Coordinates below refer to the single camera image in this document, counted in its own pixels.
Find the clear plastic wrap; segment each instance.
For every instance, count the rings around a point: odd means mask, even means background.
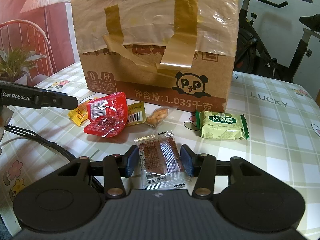
[[[91,123],[84,128],[87,134],[105,138],[118,135],[128,119],[128,106],[123,92],[88,102],[88,118]]]
[[[123,44],[166,46],[174,34],[174,0],[71,0],[79,53],[106,48],[104,9],[119,5]],[[238,0],[198,0],[196,50],[235,56]]]
[[[181,185],[191,178],[183,165],[172,132],[134,140],[139,147],[143,189],[165,189]]]
[[[153,113],[147,117],[146,124],[156,128],[173,110],[176,109],[176,106],[161,106],[160,108],[155,109]]]

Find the green leaves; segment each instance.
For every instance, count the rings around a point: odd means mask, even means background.
[[[29,51],[28,48],[15,48],[8,53],[0,49],[0,76],[1,79],[14,82],[26,73],[23,68],[37,67],[36,61],[46,58],[46,55],[37,54],[36,51]]]

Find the exercise bike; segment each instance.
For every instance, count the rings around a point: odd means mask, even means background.
[[[283,8],[288,2],[276,4],[268,0],[257,0],[276,8]],[[252,73],[264,77],[275,78],[287,82],[293,82],[292,79],[306,53],[311,56],[312,51],[308,48],[308,42],[311,36],[320,39],[320,14],[311,17],[301,17],[300,22],[306,27],[303,28],[303,36],[298,44],[297,50],[292,58],[289,67],[284,67],[277,63],[276,58],[272,58],[268,53],[261,38],[253,28],[254,19],[258,16],[251,14],[252,20],[247,19],[250,0],[244,0],[239,13],[239,34],[237,41],[237,53],[235,58],[235,71]]]

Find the panda logo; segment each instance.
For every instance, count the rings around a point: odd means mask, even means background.
[[[179,94],[193,95],[197,98],[211,97],[211,95],[204,92],[205,84],[208,82],[206,76],[198,76],[193,73],[182,74],[178,72],[175,78],[177,79],[177,86],[172,89],[177,90]]]

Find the clear plastic packet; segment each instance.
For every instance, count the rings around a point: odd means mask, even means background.
[[[164,119],[166,119],[173,110],[176,110],[175,106],[161,106],[153,111],[146,119],[146,124],[152,127],[157,127]]]
[[[118,135],[127,123],[128,106],[123,92],[89,101],[87,109],[91,121],[83,130],[87,134],[113,137]]]
[[[172,132],[134,140],[139,147],[143,189],[165,189],[181,185],[191,178],[184,172]]]

